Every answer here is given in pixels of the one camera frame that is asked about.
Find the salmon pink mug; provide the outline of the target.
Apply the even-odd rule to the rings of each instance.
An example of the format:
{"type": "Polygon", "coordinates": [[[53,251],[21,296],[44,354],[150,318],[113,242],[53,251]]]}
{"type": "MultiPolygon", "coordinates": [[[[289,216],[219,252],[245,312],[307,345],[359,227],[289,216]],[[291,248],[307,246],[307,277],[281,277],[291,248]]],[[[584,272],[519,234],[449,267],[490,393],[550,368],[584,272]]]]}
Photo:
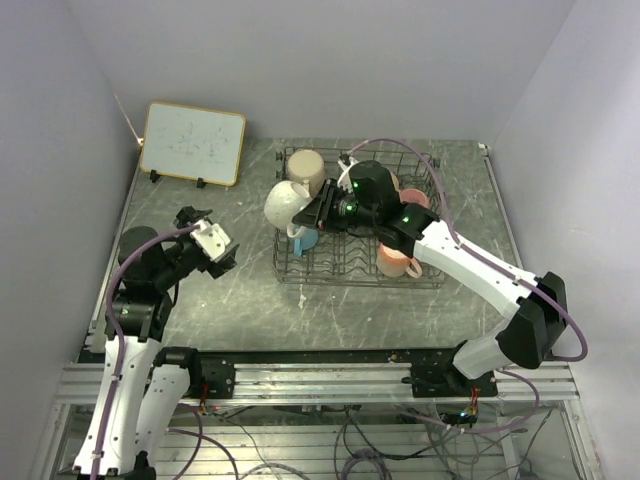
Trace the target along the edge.
{"type": "Polygon", "coordinates": [[[415,258],[410,258],[398,250],[380,244],[377,251],[376,266],[389,277],[401,277],[405,274],[412,278],[420,278],[423,270],[415,258]]]}

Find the white speckled mug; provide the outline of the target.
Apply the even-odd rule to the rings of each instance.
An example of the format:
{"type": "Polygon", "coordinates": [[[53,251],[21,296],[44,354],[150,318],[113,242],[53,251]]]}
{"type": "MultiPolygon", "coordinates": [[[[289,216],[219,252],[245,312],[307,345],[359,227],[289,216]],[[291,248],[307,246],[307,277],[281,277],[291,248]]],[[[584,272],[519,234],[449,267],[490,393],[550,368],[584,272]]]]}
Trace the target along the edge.
{"type": "Polygon", "coordinates": [[[311,200],[309,191],[301,184],[289,180],[280,181],[271,189],[265,200],[264,215],[276,229],[286,230],[293,217],[311,200]]]}

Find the blue mug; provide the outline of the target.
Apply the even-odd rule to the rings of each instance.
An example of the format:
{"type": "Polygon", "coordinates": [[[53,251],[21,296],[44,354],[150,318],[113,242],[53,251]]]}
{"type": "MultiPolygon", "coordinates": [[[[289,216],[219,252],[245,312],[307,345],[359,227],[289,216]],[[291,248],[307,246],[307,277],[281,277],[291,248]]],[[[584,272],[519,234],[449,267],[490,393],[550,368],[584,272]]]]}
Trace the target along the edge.
{"type": "Polygon", "coordinates": [[[306,251],[315,247],[319,234],[315,229],[290,224],[287,227],[287,236],[293,242],[293,253],[302,256],[306,251]]]}

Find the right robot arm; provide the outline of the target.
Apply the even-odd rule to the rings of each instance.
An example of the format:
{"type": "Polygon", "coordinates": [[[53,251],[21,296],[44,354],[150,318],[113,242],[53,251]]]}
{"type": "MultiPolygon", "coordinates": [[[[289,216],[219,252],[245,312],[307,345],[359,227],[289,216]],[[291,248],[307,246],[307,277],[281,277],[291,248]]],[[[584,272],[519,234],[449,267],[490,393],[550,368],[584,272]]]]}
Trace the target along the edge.
{"type": "Polygon", "coordinates": [[[487,301],[503,317],[493,331],[456,348],[440,373],[459,396],[490,370],[515,364],[536,369],[567,327],[566,287],[553,272],[538,276],[482,250],[437,213],[401,199],[390,172],[376,161],[353,165],[351,187],[334,179],[295,216],[294,224],[330,233],[363,228],[384,246],[431,265],[487,301]]]}

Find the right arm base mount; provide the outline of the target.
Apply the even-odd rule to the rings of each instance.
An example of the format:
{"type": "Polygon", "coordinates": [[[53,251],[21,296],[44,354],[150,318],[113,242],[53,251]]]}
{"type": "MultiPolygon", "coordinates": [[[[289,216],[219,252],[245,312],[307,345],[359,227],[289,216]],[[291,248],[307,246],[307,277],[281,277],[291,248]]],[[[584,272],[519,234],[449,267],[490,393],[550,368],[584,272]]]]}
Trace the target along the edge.
{"type": "Polygon", "coordinates": [[[492,372],[470,380],[451,366],[435,364],[412,364],[409,374],[401,378],[401,383],[411,387],[414,398],[470,398],[473,392],[480,398],[498,395],[492,372]]]}

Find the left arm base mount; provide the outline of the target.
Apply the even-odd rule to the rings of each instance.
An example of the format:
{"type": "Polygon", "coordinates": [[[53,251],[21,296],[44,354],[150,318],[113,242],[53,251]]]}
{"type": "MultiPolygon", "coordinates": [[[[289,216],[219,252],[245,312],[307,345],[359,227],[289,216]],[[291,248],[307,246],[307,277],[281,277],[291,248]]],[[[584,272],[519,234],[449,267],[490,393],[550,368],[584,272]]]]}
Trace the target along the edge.
{"type": "Polygon", "coordinates": [[[189,366],[191,377],[186,396],[198,399],[231,399],[236,370],[225,356],[199,352],[189,366]]]}

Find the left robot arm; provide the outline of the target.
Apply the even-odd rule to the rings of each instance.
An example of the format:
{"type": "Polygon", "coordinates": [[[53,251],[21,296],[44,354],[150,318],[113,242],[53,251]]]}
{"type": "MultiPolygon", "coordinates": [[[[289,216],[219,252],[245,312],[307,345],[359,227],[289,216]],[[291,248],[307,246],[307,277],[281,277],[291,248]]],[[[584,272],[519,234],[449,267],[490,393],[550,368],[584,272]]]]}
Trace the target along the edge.
{"type": "Polygon", "coordinates": [[[72,465],[80,479],[155,478],[155,450],[176,407],[203,387],[197,349],[164,346],[164,331],[180,282],[193,272],[221,277],[235,267],[238,245],[207,210],[186,206],[174,226],[120,236],[105,298],[103,375],[72,465]]]}

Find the large beige mug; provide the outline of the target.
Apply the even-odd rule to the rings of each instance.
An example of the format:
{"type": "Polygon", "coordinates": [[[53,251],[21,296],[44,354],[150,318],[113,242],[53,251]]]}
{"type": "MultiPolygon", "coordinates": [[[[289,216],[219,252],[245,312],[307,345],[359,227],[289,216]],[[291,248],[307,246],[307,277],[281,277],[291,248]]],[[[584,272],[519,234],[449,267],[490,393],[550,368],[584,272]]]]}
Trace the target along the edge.
{"type": "Polygon", "coordinates": [[[286,162],[289,180],[308,188],[312,197],[316,196],[326,180],[325,162],[314,150],[297,150],[286,162]]]}

